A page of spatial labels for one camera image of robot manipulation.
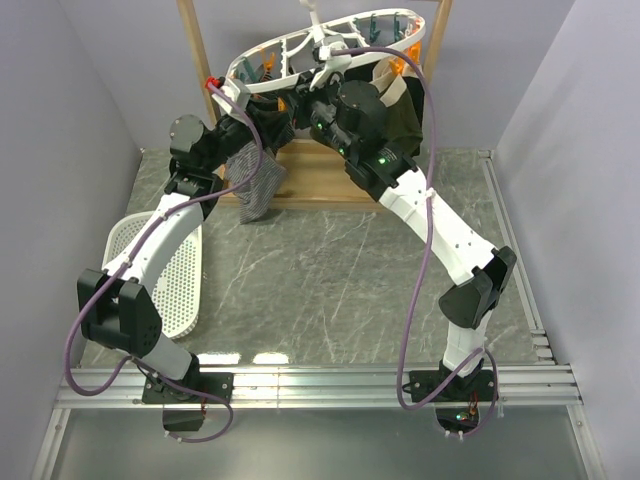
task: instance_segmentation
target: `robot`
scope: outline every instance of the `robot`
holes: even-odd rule
[[[468,357],[484,348],[487,324],[511,277],[516,256],[509,247],[498,249],[483,239],[429,187],[413,158],[385,138],[386,107],[377,89],[366,82],[345,81],[343,73],[352,57],[344,40],[339,35],[317,36],[314,54],[321,68],[297,75],[291,87],[258,97],[238,79],[212,78],[211,88],[244,110],[265,148],[286,122],[298,129],[312,128],[316,137],[344,158],[345,170],[359,188],[397,215],[423,241],[431,235],[431,250],[453,283],[439,300],[449,320],[447,347],[439,371],[412,372],[405,392],[413,402],[419,402],[429,389],[457,370],[438,401],[467,402],[471,398],[477,406],[478,399],[487,400],[486,396],[478,397],[480,385],[490,384],[493,376],[483,371],[480,357],[470,361]],[[198,357],[162,333],[162,318],[151,300],[161,272],[178,247],[214,213],[217,198],[201,199],[223,189],[224,182],[216,172],[254,141],[255,131],[246,117],[231,109],[219,93],[213,98],[224,111],[213,129],[192,115],[173,123],[170,178],[147,225],[102,271],[85,270],[77,284],[80,308],[93,302],[81,324],[83,336],[125,352],[155,372],[147,376],[143,395],[147,403],[200,402],[197,396],[185,395],[185,389],[214,393],[226,401],[232,395],[233,376],[202,373]],[[278,114],[281,121],[265,122],[266,113],[273,118],[278,104],[283,110]],[[432,232],[428,229],[427,202]],[[477,408],[462,417],[453,413],[443,410],[440,415],[440,423],[448,429],[469,431],[477,424]],[[185,421],[178,421],[178,425],[187,429]]]

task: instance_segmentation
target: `glass panel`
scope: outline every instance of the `glass panel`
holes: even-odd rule
[[[507,409],[463,443],[443,438],[432,410],[236,414],[220,439],[179,445],[158,411],[74,411],[53,478],[586,478],[565,408]]]

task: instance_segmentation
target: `white wall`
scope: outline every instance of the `white wall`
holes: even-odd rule
[[[0,15],[0,477],[29,478],[78,311],[139,152],[60,5]]]
[[[442,146],[495,147],[574,0],[455,0],[434,78]],[[175,0],[60,0],[134,139],[167,147],[171,122],[206,110]],[[209,63],[309,24],[298,0],[195,0]],[[323,19],[432,2],[320,0]]]
[[[611,479],[640,456],[640,3],[577,0],[497,150],[552,346]]]

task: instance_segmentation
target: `gray marble floor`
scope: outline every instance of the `gray marble floor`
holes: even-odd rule
[[[147,151],[128,214],[152,210],[167,179],[168,155]],[[502,246],[498,220],[474,150],[443,150],[435,187],[481,235]],[[239,225],[219,207],[203,227],[203,283],[196,328],[178,343],[240,363],[277,353],[292,364],[394,363],[424,244],[390,213],[273,211]],[[437,300],[451,281],[434,258],[423,284],[409,361],[438,361],[447,321]],[[512,282],[489,324],[488,346],[502,363],[536,361]],[[119,356],[90,344],[86,367]]]

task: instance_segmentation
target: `wooden post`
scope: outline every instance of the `wooden post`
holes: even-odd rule
[[[451,6],[453,5],[453,0],[438,1],[438,9],[436,10],[435,20],[433,22],[433,27],[431,28],[431,35],[429,36],[427,55],[424,59],[424,64],[422,65],[422,72],[429,83],[431,83],[433,72],[435,71],[436,64],[438,63],[440,47],[442,47],[444,32],[447,29],[449,13],[451,12]]]
[[[176,1],[207,111],[215,125],[220,118],[220,110],[204,87],[204,82],[211,75],[211,70],[193,0]],[[438,2],[438,7],[423,63],[423,72],[428,82],[431,82],[436,68],[453,3],[453,0],[431,1]],[[280,150],[278,161],[287,168],[289,176],[273,199],[274,208],[329,208],[358,211],[382,209],[349,179],[344,171],[344,159],[330,148],[312,140],[297,139]],[[223,204],[237,204],[238,199],[233,195],[227,195],[220,201]]]
[[[198,17],[196,16],[196,9],[193,6],[193,0],[177,0],[177,2],[180,17],[182,17],[182,23],[184,24],[184,31],[187,34],[187,40],[189,41],[191,57],[193,58],[193,63],[196,66],[198,83],[200,83],[200,89],[204,95],[204,101],[207,105],[209,117],[211,118],[211,124],[215,125],[220,118],[220,109],[204,86],[207,78],[211,76],[211,69],[209,68],[207,52],[204,49],[202,33],[200,32],[200,25],[198,25]]]

